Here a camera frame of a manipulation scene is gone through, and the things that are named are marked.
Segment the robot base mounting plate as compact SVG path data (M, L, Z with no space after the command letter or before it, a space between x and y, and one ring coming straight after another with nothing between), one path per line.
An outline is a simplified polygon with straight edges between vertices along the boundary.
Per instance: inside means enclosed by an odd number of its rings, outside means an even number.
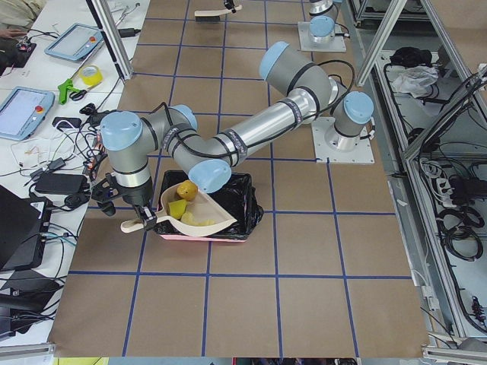
M344 137L335 129L333 117L319 117L311 124L317 163L361 164L375 162L367 130L355 137Z

